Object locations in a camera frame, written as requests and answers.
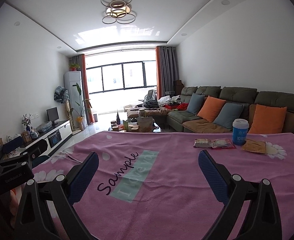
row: blue gripper pad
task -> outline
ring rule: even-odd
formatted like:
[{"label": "blue gripper pad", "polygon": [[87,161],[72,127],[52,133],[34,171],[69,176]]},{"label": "blue gripper pad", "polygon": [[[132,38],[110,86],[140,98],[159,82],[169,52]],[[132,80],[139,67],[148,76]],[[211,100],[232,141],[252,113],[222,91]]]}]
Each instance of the blue gripper pad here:
[{"label": "blue gripper pad", "polygon": [[226,206],[229,202],[228,185],[204,151],[198,155],[198,165],[217,200]]},{"label": "blue gripper pad", "polygon": [[85,193],[91,179],[95,175],[99,165],[97,153],[92,152],[82,164],[74,166],[67,174],[70,180],[68,187],[68,202],[73,205],[79,202]]}]

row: monitor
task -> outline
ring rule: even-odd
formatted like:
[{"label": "monitor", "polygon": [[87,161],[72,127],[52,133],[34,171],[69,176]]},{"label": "monitor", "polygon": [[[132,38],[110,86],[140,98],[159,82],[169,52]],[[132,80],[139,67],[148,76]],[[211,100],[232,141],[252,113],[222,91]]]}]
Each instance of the monitor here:
[{"label": "monitor", "polygon": [[52,121],[52,124],[55,125],[55,121],[59,119],[58,110],[56,107],[47,109],[48,120]]}]

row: pink tablecloth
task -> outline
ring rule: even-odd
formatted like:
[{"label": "pink tablecloth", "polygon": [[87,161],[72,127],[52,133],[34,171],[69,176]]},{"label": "pink tablecloth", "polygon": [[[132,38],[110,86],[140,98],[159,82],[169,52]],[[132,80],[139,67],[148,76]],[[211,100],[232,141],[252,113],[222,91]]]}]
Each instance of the pink tablecloth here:
[{"label": "pink tablecloth", "polygon": [[[202,149],[193,148],[197,138],[231,138],[231,134],[100,132],[36,167],[35,179],[52,180],[57,174],[67,174],[77,162],[66,158],[65,153],[83,161],[95,151],[100,160],[98,171],[82,200],[74,204],[92,235],[101,240],[201,239],[223,204],[216,200],[198,166]],[[294,233],[294,135],[248,138],[270,142],[279,154],[271,158],[240,147],[208,151],[231,174],[240,174],[248,181],[271,181],[283,239],[287,240]],[[245,214],[243,208],[240,217]],[[230,239],[241,223],[237,221]]]}]

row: food wrapper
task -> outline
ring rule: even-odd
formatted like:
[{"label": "food wrapper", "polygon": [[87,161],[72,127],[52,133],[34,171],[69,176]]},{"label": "food wrapper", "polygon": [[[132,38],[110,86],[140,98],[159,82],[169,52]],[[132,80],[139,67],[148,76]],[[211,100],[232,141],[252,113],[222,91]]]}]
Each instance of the food wrapper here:
[{"label": "food wrapper", "polygon": [[231,139],[196,139],[194,147],[199,148],[236,148]]},{"label": "food wrapper", "polygon": [[194,148],[211,148],[213,143],[209,139],[196,139],[194,143]]},{"label": "food wrapper", "polygon": [[266,143],[264,141],[247,139],[246,143],[242,146],[242,150],[253,153],[266,153]]},{"label": "food wrapper", "polygon": [[233,141],[228,138],[213,140],[213,148],[236,148]]}]

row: blue pillow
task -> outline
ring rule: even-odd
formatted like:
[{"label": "blue pillow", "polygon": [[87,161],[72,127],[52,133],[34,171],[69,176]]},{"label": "blue pillow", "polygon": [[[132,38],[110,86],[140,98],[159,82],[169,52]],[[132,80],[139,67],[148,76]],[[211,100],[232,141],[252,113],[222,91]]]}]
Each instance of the blue pillow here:
[{"label": "blue pillow", "polygon": [[233,103],[224,104],[219,115],[213,121],[214,124],[220,125],[227,128],[228,130],[233,129],[233,122],[238,119],[243,111],[244,106]]},{"label": "blue pillow", "polygon": [[191,114],[198,114],[199,109],[201,107],[201,104],[204,101],[205,96],[202,95],[197,95],[195,93],[193,93],[191,95],[191,99],[189,101],[188,107],[186,109],[187,112],[191,113]]}]

